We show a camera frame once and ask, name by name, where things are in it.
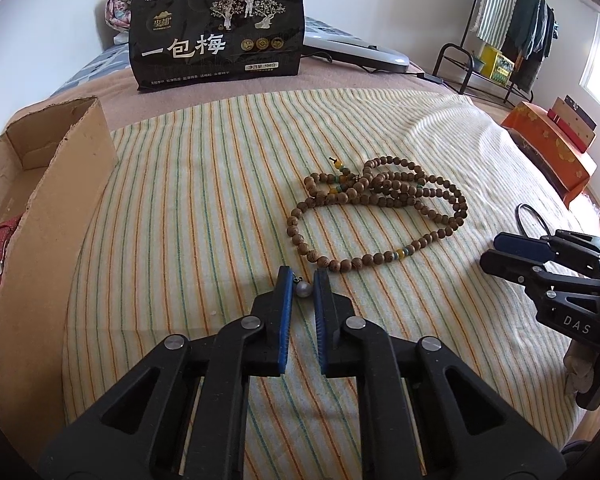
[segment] striped bedsheet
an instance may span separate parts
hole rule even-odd
[[[478,259],[499,231],[515,232],[519,202],[554,229],[577,224],[506,131],[468,98],[276,92],[178,110],[112,135],[120,163],[70,297],[68,421],[169,333],[206,336],[248,312],[280,265],[311,277],[314,266],[285,233],[288,212],[306,196],[304,177],[332,171],[330,156],[360,171],[364,160],[395,153],[457,183],[468,221],[412,258],[332,276],[334,291],[391,335],[437,335],[556,446],[576,427],[580,414],[563,394],[568,340],[536,323],[523,289],[485,275]],[[412,208],[350,205],[301,222],[309,245],[336,258],[402,247],[432,227]],[[296,298],[293,308],[287,374],[251,383],[245,475],[359,478],[354,382],[321,377],[312,302]]]

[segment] hanging clothes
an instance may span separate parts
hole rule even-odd
[[[473,28],[476,36],[500,49],[515,7],[516,0],[481,0]]]

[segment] orange box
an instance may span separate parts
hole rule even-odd
[[[581,153],[549,118],[547,111],[534,104],[520,103],[502,126],[516,130],[535,148],[564,187],[563,192],[556,191],[568,207],[571,200],[585,189],[596,171],[597,165],[593,159],[587,153]]]

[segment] black metal frame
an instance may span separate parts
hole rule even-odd
[[[438,60],[436,61],[436,66],[433,69],[432,75],[436,76],[436,77],[440,77],[438,75],[438,72],[440,70],[440,65],[442,64],[443,60],[446,60],[466,72],[466,75],[464,76],[464,80],[462,81],[462,83],[457,83],[456,81],[452,81],[452,80],[443,78],[446,85],[449,86],[449,88],[451,88],[453,91],[455,91],[456,93],[458,93],[460,95],[468,95],[469,97],[475,97],[477,99],[482,99],[482,100],[493,102],[496,104],[499,104],[500,102],[502,102],[503,104],[511,105],[512,107],[515,106],[515,104],[513,104],[511,101],[509,101],[509,97],[511,96],[511,94],[517,95],[518,97],[520,97],[526,101],[533,102],[533,100],[534,100],[533,91],[530,91],[529,96],[527,96],[522,90],[520,90],[518,88],[514,88],[513,82],[509,82],[508,85],[503,85],[501,83],[498,83],[497,81],[494,81],[493,79],[483,76],[479,72],[474,72],[474,58],[473,58],[472,54],[467,49],[464,48],[464,42],[466,41],[467,34],[469,33],[469,28],[471,27],[471,18],[474,16],[474,11],[475,11],[475,7],[476,7],[477,3],[478,3],[478,0],[474,0],[473,4],[471,6],[471,12],[469,13],[469,18],[466,21],[466,27],[464,28],[464,34],[462,35],[462,41],[460,42],[460,44],[447,43],[440,49],[440,53],[438,54]],[[452,57],[447,56],[446,51],[450,48],[464,54],[467,57],[467,62],[463,64],[462,62],[458,61],[457,59],[453,59]],[[498,87],[506,90],[507,94],[505,95],[504,99],[499,95],[487,92],[485,90],[476,88],[474,86],[470,86],[469,81],[471,80],[472,76],[474,76],[474,75],[484,81],[489,82],[490,84],[493,84],[495,86],[498,86]],[[466,92],[467,89],[478,91],[478,92],[480,92],[480,94],[467,93]]]

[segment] bed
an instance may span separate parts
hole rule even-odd
[[[522,288],[485,275],[478,259],[495,234],[516,231],[519,202],[552,229],[578,224],[487,114],[413,76],[317,59],[303,59],[296,77],[138,93],[123,53],[110,51],[22,111],[96,95],[120,158],[68,305],[67,422],[169,333],[198,338],[240,317],[272,288],[278,266],[310,278],[314,266],[285,233],[304,177],[333,171],[330,156],[355,172],[395,153],[457,183],[468,221],[413,258],[332,275],[334,291],[391,335],[438,336],[554,446],[566,443],[581,417],[564,394],[569,341],[536,323]],[[307,216],[302,232],[341,259],[432,227],[412,208],[332,206]],[[312,303],[296,298],[293,308],[286,375],[252,383],[246,477],[358,478],[355,388],[321,377]]]

